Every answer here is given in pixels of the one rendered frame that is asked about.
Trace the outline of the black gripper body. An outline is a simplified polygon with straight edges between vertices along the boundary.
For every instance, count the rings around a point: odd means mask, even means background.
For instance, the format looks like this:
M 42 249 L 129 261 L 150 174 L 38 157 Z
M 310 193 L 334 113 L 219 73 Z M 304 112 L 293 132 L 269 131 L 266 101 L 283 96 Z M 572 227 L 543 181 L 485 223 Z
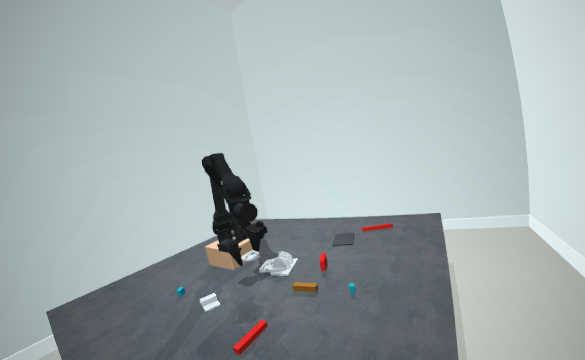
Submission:
M 245 241 L 247 240 L 247 238 L 244 237 L 244 239 L 239 239 L 239 226 L 240 224 L 243 223 L 243 225 L 248 224 L 249 222 L 243 221 L 243 220 L 231 220 L 231 222 L 229 223 L 230 226 L 233 227 L 233 237 L 235 237 L 235 239 L 225 239 L 223 241 L 221 241 L 218 245 L 218 249 L 219 251 L 222 252 L 234 252 L 237 249 L 239 249 L 239 242 L 241 241 Z M 265 230 L 262 231 L 262 235 L 265 234 L 267 232 L 267 228 L 264 225 Z

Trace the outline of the orange rectangular bar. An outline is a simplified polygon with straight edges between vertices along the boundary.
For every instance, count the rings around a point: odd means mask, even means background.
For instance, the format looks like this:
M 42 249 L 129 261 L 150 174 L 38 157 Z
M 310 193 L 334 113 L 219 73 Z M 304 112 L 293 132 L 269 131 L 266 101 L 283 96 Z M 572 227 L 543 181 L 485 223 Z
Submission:
M 317 292 L 317 283 L 294 283 L 292 285 L 293 291 L 306 291 L 306 292 Z

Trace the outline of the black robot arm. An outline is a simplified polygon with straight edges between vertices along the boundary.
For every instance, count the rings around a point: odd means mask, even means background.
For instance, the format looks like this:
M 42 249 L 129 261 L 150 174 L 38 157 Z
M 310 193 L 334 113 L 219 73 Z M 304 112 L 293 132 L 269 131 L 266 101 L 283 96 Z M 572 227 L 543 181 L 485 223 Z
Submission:
M 262 238 L 262 231 L 265 230 L 263 222 L 250 223 L 257 217 L 256 207 L 249 203 L 251 194 L 242 179 L 233 174 L 224 155 L 218 153 L 206 156 L 202 159 L 202 165 L 210 178 L 215 205 L 213 232 L 218 234 L 219 243 L 225 239 L 233 239 L 233 227 L 229 223 L 238 219 L 249 222 L 240 224 L 239 239 L 245 237 L 256 242 Z M 229 212 L 225 208 L 224 200 Z

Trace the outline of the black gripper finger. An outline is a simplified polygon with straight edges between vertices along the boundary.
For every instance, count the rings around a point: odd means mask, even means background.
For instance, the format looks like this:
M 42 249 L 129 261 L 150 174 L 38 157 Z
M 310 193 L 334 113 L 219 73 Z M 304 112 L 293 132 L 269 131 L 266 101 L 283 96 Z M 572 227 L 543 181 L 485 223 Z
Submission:
M 243 262 L 242 262 L 242 257 L 241 257 L 241 248 L 237 249 L 234 252 L 228 252 L 234 259 L 235 261 L 239 264 L 239 266 L 243 266 Z
M 250 240 L 250 239 L 249 239 Z M 252 245 L 253 250 L 258 251 L 259 252 L 259 248 L 260 248 L 260 243 L 261 243 L 262 238 L 260 238 L 258 241 L 254 242 L 252 240 L 250 240 L 250 243 Z

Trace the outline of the red flat bar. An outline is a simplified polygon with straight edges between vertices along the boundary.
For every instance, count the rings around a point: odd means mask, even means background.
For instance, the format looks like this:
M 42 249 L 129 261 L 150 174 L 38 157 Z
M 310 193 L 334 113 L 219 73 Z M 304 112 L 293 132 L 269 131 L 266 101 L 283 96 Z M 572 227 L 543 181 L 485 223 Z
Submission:
M 367 228 L 362 228 L 363 231 L 367 230 L 376 230 L 376 229 L 384 229 L 384 228 L 392 228 L 393 224 L 383 224 L 383 225 L 375 225 L 375 226 L 368 226 Z

